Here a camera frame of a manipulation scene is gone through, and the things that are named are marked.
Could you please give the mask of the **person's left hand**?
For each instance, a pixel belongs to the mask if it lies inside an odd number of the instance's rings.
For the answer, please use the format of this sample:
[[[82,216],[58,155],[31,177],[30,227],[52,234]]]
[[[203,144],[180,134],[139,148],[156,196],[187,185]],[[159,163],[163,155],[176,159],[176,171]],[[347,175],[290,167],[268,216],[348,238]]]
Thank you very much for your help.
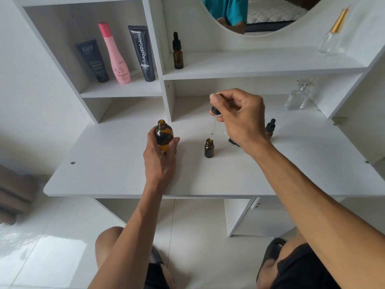
[[[157,145],[156,126],[147,135],[147,146],[143,153],[146,184],[168,185],[176,171],[176,155],[164,155]]]

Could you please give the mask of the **person's right hand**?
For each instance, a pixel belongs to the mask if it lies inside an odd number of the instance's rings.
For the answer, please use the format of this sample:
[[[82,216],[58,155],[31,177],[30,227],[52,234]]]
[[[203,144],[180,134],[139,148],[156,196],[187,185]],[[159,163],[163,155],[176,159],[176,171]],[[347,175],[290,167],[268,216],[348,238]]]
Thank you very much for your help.
[[[241,129],[237,132],[227,131],[227,134],[257,161],[270,145],[266,138],[265,105],[262,97],[235,88],[212,93],[209,99],[211,105],[219,111],[238,111]]]

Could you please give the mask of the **large amber glass bottle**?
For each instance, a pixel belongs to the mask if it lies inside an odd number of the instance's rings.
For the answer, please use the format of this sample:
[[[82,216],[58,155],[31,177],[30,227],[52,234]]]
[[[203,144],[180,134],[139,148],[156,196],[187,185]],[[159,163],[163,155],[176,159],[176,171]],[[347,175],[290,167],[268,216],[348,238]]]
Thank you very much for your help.
[[[169,143],[174,138],[172,127],[166,121],[159,120],[155,130],[155,137],[161,152],[166,155]]]

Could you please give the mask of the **black bulb glass dropper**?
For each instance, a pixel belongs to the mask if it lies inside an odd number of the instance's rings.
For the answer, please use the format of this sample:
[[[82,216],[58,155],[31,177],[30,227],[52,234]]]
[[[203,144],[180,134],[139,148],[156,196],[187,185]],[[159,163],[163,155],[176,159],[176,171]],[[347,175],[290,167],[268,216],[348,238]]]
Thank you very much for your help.
[[[221,113],[219,112],[218,109],[216,109],[216,107],[212,106],[211,107],[211,112],[212,114],[214,115],[213,116],[213,123],[212,123],[212,127],[211,127],[211,131],[210,131],[210,135],[211,136],[214,136],[215,134],[215,131],[217,130],[217,123],[219,122],[220,124],[223,124],[222,121],[218,121],[218,117],[221,117]]]

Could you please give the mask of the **person's left forearm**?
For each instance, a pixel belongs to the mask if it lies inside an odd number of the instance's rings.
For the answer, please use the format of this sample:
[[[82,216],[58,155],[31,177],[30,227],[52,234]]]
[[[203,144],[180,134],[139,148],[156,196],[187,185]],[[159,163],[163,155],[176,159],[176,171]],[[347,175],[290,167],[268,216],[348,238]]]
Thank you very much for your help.
[[[169,176],[146,180],[142,198],[88,289],[145,289],[162,195]]]

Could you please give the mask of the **person's right forearm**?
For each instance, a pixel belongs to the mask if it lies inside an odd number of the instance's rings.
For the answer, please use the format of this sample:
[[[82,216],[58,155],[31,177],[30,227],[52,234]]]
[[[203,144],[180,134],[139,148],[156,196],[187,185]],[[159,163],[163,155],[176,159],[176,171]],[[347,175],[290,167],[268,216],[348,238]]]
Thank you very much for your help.
[[[316,186],[269,141],[244,147],[342,289],[385,289],[385,234]]]

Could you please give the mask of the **black cap glass dropper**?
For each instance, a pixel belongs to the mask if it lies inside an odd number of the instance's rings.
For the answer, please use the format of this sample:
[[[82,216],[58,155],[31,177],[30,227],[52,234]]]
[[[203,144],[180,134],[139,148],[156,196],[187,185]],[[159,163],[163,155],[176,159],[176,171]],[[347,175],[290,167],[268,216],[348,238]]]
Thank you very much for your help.
[[[236,142],[234,142],[234,141],[230,138],[230,136],[229,136],[224,130],[222,130],[222,133],[225,134],[225,135],[228,137],[228,142],[229,142],[229,143],[231,143],[232,145],[235,145],[235,146],[240,147]]]

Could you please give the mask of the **small amber dropper bottle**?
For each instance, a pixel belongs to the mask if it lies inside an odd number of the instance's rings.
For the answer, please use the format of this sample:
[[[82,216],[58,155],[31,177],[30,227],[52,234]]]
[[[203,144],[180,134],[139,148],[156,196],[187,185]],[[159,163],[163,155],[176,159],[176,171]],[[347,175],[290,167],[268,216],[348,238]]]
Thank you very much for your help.
[[[276,127],[275,122],[276,122],[276,119],[272,119],[270,122],[267,123],[267,125],[265,127],[266,136],[267,136],[267,139],[269,141],[271,141],[272,136],[273,136],[273,132],[274,132],[275,127]]]

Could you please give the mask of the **clear square glass perfume bottle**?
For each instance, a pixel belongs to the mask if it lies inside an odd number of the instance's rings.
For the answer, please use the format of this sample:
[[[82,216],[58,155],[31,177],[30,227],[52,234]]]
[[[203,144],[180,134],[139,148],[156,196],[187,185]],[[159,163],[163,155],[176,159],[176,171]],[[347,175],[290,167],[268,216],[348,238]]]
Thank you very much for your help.
[[[311,88],[314,86],[313,79],[297,80],[297,90],[293,90],[287,101],[285,102],[285,109],[288,111],[303,110],[311,95]]]

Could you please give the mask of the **tall amber dropper bottle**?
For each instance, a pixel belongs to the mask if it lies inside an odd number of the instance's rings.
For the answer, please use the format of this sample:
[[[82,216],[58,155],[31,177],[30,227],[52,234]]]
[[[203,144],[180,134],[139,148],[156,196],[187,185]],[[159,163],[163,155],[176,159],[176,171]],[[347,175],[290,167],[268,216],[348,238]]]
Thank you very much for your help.
[[[177,32],[173,33],[173,41],[172,41],[172,47],[173,47],[173,59],[174,59],[174,67],[175,69],[183,69],[184,68],[184,62],[183,62],[183,55],[182,55],[182,47],[181,47],[181,41],[179,39],[179,35]]]

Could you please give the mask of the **white dressing table shelf unit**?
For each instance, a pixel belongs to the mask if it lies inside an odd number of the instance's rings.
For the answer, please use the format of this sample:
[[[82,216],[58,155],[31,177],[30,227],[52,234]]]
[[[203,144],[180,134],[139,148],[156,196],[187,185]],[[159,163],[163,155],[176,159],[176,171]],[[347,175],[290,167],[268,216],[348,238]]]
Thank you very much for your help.
[[[321,0],[307,15],[265,36],[237,35],[216,23],[200,0],[12,0],[80,101],[91,124],[53,173],[55,197],[140,198],[148,129],[165,119],[181,137],[177,175],[165,198],[223,199],[228,237],[280,236],[294,227],[260,168],[228,142],[208,96],[242,88],[263,96],[272,143],[338,201],[385,199],[385,180],[332,121],[385,50],[385,0]],[[343,52],[317,48],[342,8],[351,5]],[[98,23],[107,22],[131,82],[120,84]],[[146,82],[128,25],[149,31],[156,79]],[[175,69],[173,33],[184,68]],[[99,83],[75,44],[97,40],[109,81]],[[313,79],[303,110],[285,102],[297,80]],[[204,155],[214,142],[214,157]]]

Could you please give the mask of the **tall black cosmetic tube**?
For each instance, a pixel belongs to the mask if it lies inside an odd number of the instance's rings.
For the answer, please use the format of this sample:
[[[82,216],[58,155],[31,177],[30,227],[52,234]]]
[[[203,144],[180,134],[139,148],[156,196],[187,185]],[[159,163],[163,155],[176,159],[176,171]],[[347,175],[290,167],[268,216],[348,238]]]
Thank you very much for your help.
[[[146,26],[128,25],[140,68],[146,82],[156,79],[149,31]]]

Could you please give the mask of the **pink lotion bottle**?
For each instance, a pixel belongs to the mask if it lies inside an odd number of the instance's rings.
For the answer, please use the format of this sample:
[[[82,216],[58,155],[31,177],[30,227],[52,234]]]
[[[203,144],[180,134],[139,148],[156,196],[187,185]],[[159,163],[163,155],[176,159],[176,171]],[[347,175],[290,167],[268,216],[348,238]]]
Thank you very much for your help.
[[[121,53],[113,38],[111,29],[107,22],[98,23],[100,32],[104,38],[104,42],[107,46],[111,67],[113,73],[120,84],[128,84],[131,82],[131,76]]]

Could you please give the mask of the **short dark cosmetic tube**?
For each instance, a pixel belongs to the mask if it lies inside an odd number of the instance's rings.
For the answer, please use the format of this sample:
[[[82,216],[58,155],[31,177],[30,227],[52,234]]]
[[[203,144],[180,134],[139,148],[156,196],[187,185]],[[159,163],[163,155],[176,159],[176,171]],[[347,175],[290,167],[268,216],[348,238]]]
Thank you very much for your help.
[[[85,42],[75,44],[76,49],[93,72],[99,83],[105,83],[109,81],[107,69],[103,62],[102,55],[100,53],[97,40],[88,40]]]

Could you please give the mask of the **round mirror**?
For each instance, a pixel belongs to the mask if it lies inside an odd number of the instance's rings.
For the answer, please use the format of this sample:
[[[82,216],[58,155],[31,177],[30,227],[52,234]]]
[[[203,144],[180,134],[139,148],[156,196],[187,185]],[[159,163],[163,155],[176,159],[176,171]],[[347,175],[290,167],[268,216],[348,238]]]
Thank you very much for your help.
[[[241,35],[278,31],[306,15],[321,0],[201,0],[224,28]]]

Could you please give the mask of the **person's left leg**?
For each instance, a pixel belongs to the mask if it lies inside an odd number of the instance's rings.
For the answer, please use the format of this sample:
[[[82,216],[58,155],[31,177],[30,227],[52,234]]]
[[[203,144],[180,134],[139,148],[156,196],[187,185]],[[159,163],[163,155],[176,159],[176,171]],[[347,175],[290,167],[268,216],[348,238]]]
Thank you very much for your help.
[[[97,237],[95,241],[95,259],[98,269],[110,254],[123,229],[123,227],[111,227]]]

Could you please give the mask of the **person's leg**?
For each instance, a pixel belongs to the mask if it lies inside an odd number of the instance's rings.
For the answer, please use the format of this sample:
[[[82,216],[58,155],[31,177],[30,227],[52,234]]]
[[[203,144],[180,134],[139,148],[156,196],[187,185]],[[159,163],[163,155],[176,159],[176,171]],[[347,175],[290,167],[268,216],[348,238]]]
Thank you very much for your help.
[[[278,262],[286,259],[290,256],[290,254],[293,253],[293,251],[301,246],[302,244],[305,244],[306,240],[299,231],[298,228],[296,228],[296,233],[285,243],[285,245],[282,247],[278,258],[275,259],[267,259],[264,264],[261,266],[258,278],[256,281],[256,288],[257,289],[270,289],[272,286],[272,283],[277,277],[278,269],[277,264]]]
[[[98,269],[110,254],[123,229],[123,227],[111,227],[97,237],[95,241],[95,259]]]

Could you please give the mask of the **clear perfume bottle gold cap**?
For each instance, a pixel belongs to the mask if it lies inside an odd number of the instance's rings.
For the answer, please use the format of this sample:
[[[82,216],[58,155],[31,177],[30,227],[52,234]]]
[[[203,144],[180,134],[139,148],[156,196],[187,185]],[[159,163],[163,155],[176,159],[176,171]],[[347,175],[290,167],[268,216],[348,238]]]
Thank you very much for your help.
[[[344,25],[349,18],[349,13],[351,11],[351,5],[344,6],[336,19],[333,26],[330,30],[325,34],[322,41],[320,42],[317,52],[323,55],[332,55],[332,54],[340,54],[343,52],[339,43],[342,37],[342,31]]]

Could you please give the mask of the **person's right leg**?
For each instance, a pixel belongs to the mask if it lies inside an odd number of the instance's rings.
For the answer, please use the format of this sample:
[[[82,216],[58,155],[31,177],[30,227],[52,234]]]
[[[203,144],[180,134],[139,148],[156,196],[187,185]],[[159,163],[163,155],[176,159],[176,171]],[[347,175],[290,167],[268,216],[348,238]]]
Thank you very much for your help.
[[[256,281],[256,288],[257,289],[270,289],[272,286],[272,283],[277,277],[278,269],[277,264],[278,262],[286,259],[290,256],[290,254],[293,253],[293,251],[301,246],[302,244],[305,244],[306,240],[299,231],[298,228],[296,228],[296,233],[285,243],[285,245],[282,247],[278,258],[275,259],[267,259],[264,264],[261,266],[258,278]]]

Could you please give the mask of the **black shorts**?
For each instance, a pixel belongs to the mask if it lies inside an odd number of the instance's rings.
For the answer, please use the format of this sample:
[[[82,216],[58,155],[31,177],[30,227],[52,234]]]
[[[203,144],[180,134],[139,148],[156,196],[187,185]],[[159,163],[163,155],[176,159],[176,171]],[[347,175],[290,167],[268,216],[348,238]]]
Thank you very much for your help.
[[[171,289],[155,247],[152,247],[150,260],[144,289]],[[341,289],[307,243],[279,261],[277,270],[277,276],[268,289]]]

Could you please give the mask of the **brown fabric curtain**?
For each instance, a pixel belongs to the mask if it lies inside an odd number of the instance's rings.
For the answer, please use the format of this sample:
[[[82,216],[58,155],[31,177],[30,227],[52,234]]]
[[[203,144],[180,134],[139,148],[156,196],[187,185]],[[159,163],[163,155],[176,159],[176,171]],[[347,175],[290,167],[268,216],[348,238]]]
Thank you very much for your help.
[[[0,224],[13,225],[19,215],[32,210],[39,185],[30,175],[20,175],[0,165]]]

